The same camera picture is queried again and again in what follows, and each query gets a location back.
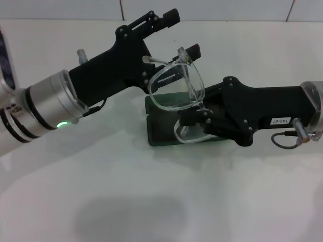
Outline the green glasses case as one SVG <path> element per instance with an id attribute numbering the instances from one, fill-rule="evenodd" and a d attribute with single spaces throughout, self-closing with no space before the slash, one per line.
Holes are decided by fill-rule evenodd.
<path id="1" fill-rule="evenodd" d="M 181 111 L 207 109 L 203 104 L 204 97 L 205 92 L 201 90 L 155 92 L 147 96 L 145 98 L 145 111 L 150 146 L 157 147 L 233 139 L 205 134 L 199 124 L 192 126 L 180 124 L 179 113 Z"/>

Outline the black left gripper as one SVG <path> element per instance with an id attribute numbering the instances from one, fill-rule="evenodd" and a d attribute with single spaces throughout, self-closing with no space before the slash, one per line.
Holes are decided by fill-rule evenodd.
<path id="1" fill-rule="evenodd" d="M 128 26 L 121 26 L 108 51 L 69 70 L 77 97 L 93 106 L 129 87 L 147 92 L 146 81 L 153 76 L 155 67 L 142 60 L 150 55 L 144 39 L 179 22 L 178 10 L 171 9 L 161 17 L 149 11 Z"/>

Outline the silver left flange stud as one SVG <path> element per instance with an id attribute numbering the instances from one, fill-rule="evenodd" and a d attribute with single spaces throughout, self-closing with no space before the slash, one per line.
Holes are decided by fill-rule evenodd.
<path id="1" fill-rule="evenodd" d="M 86 56 L 86 53 L 83 49 L 78 49 L 77 50 L 77 55 L 79 58 L 79 64 L 82 65 L 83 63 L 88 61 L 88 58 Z"/>

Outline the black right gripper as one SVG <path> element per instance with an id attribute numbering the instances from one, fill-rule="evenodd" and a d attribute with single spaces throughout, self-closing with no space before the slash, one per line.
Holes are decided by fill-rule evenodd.
<path id="1" fill-rule="evenodd" d="M 234 140 L 242 147 L 253 144 L 258 130 L 290 128 L 295 118 L 307 126 L 316 113 L 300 86 L 254 88 L 233 76 L 207 87 L 203 104 L 207 109 L 181 111 L 180 124 L 199 124 L 205 134 Z"/>

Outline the clear white glasses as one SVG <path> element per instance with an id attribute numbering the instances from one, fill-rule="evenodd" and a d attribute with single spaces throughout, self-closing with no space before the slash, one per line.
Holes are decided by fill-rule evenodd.
<path id="1" fill-rule="evenodd" d="M 194 51 L 178 49 L 170 62 L 144 56 L 143 62 L 156 66 L 146 83 L 147 134 L 150 146 L 198 143 L 216 140 L 204 132 L 204 121 L 212 111 L 203 104 L 204 82 L 194 62 Z"/>

